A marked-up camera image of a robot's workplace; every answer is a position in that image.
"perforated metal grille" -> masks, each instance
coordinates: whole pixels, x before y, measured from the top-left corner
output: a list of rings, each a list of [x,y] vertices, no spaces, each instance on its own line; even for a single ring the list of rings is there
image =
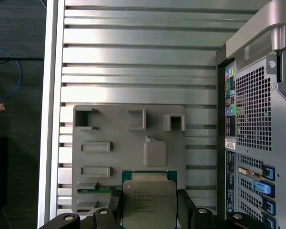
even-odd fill
[[[242,210],[244,210],[249,216],[255,218],[258,221],[262,221],[263,217],[261,213],[258,213],[254,211],[252,208],[250,208],[247,204],[244,202],[240,201],[240,206]]]
[[[251,158],[249,156],[244,156],[244,155],[239,155],[238,160],[242,163],[245,163],[250,166],[254,166],[256,168],[262,168],[262,164],[263,164],[263,162],[260,160],[256,160],[254,158]]]
[[[260,200],[256,199],[255,197],[253,197],[252,195],[243,190],[240,190],[239,195],[257,208],[261,208],[263,205],[263,203]]]
[[[245,188],[248,189],[249,191],[254,192],[255,194],[258,194],[258,195],[260,195],[260,196],[262,195],[261,192],[259,192],[259,191],[257,191],[257,190],[254,190],[254,189],[252,188],[251,182],[249,182],[249,181],[247,181],[247,180],[245,180],[245,179],[243,179],[243,178],[240,178],[240,185],[243,186],[243,187],[245,187]]]
[[[238,145],[271,151],[270,91],[270,78],[264,78],[264,67],[236,80]]]

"silver metal surface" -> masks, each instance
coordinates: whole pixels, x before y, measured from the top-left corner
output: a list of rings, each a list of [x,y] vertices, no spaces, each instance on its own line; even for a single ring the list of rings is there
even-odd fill
[[[226,57],[232,58],[238,50],[273,29],[272,47],[284,48],[280,35],[280,28],[284,25],[286,25],[286,0],[272,0],[226,42]]]
[[[199,209],[198,212],[199,212],[200,214],[205,214],[205,213],[207,213],[207,211],[206,211],[205,209]]]
[[[74,217],[73,216],[67,216],[65,218],[63,218],[64,220],[68,221],[68,220],[72,220]]]
[[[130,7],[130,8],[142,8],[147,7],[151,9],[203,9],[207,11],[207,9],[211,10],[231,10],[233,12],[236,9],[242,10],[257,10],[261,8],[266,2],[266,0],[261,0],[256,2],[255,0],[248,0],[246,2],[238,2],[238,1],[227,1],[224,4],[217,4],[216,1],[213,0],[204,0],[204,1],[182,1],[180,2],[171,2],[171,1],[163,1],[163,0],[141,0],[141,1],[128,1],[128,0],[120,0],[116,2],[115,0],[66,0],[67,6],[94,6],[94,7]]]
[[[82,103],[184,105],[185,135],[189,138],[187,190],[198,207],[215,212],[215,52],[266,2],[49,3],[38,227],[56,214],[71,210],[62,208],[58,201],[71,196],[72,109]],[[68,49],[77,56],[70,56]]]
[[[63,46],[63,18],[64,0],[58,0],[57,8],[57,39],[55,54],[55,73],[54,73],[54,97],[53,97],[53,123],[52,123],[52,149],[51,149],[51,183],[50,183],[50,220],[57,214],[57,188],[58,188],[58,148],[59,136],[59,117],[61,102],[61,68],[62,68],[62,46]]]
[[[243,217],[242,217],[241,215],[239,215],[239,214],[234,214],[233,217],[234,217],[235,219],[242,219],[242,218],[243,218]]]
[[[106,210],[100,211],[100,214],[102,214],[102,215],[107,214],[107,213],[108,213],[108,211],[106,211]]]
[[[216,51],[166,50],[143,48],[90,48],[63,49],[63,63],[142,64],[215,66]]]
[[[40,171],[37,227],[50,220],[51,138],[55,69],[57,1],[49,1],[46,18],[44,77],[42,89]]]
[[[127,180],[123,183],[125,228],[175,228],[177,186],[174,181]]]

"rectangular slot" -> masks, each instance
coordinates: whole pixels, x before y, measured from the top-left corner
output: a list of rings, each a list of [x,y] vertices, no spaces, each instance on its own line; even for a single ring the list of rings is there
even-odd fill
[[[272,200],[265,198],[265,197],[263,197],[262,209],[264,211],[268,212],[272,216],[276,215],[276,203]]]
[[[79,202],[76,205],[76,213],[81,215],[87,214],[91,209],[96,208],[97,201],[95,202]]]
[[[172,130],[181,130],[182,129],[181,117],[171,117],[171,129]]]
[[[135,116],[136,124],[127,126],[127,130],[146,130],[146,109],[131,107],[127,108],[127,112]]]
[[[267,178],[269,180],[275,180],[275,168],[271,166],[262,165],[262,177]]]
[[[164,116],[164,131],[185,131],[185,114]]]
[[[276,229],[276,220],[263,212],[263,222],[271,229]]]
[[[98,130],[98,127],[96,126],[89,126],[88,124],[88,116],[91,115],[91,113],[97,114],[99,111],[97,109],[83,109],[80,108],[80,110],[77,110],[77,107],[74,107],[74,121],[73,126],[77,127],[80,130]]]
[[[97,187],[97,183],[79,183],[77,186],[76,186],[76,189],[79,191],[79,190],[95,190],[96,187]]]
[[[82,152],[110,152],[111,142],[83,142]]]
[[[106,178],[111,176],[111,167],[82,167],[81,176],[84,178]]]
[[[81,214],[81,215],[87,215],[89,213],[90,210],[82,210],[82,209],[78,209],[77,213]]]

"blue tab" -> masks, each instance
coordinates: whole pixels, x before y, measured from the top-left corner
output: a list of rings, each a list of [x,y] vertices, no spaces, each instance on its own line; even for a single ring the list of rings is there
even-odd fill
[[[261,193],[265,193],[265,194],[270,194],[271,193],[271,187],[267,184],[264,184],[262,182],[259,182],[257,180],[254,180],[252,182],[252,187],[254,190],[257,190]]]

